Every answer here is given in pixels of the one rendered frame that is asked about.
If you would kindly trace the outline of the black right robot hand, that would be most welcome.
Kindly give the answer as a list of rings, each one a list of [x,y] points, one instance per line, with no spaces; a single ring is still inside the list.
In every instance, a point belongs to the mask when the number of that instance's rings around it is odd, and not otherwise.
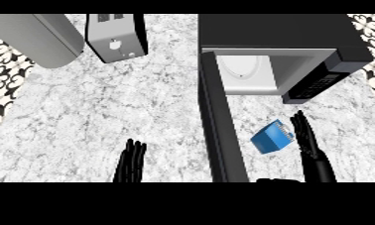
[[[294,128],[302,157],[302,167],[306,182],[337,182],[333,166],[324,150],[318,146],[315,133],[302,111],[290,117]]]

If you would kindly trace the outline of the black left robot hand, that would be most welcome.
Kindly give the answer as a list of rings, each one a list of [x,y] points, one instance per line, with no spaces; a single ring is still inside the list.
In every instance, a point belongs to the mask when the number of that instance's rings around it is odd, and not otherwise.
[[[147,144],[129,139],[119,158],[114,182],[142,182],[145,152]]]

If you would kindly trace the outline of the black microwave door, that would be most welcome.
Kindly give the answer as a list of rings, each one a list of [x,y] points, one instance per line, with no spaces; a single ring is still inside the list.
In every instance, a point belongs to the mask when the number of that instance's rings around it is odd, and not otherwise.
[[[249,182],[218,56],[199,56],[199,103],[215,182]]]

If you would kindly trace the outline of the black microwave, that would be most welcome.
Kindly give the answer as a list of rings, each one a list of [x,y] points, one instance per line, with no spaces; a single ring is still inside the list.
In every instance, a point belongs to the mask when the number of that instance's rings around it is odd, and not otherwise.
[[[302,104],[373,60],[345,14],[201,14],[199,45],[218,60],[230,95]]]

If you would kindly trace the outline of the silver toaster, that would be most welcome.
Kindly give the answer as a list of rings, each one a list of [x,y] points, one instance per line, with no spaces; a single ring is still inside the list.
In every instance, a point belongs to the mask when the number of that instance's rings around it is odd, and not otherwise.
[[[88,14],[86,42],[104,63],[148,55],[142,14]]]

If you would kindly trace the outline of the grey rounded appliance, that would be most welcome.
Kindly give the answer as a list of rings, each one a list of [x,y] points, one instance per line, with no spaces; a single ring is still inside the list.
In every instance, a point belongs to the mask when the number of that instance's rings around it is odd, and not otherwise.
[[[70,64],[86,45],[66,14],[0,14],[0,39],[45,68]]]

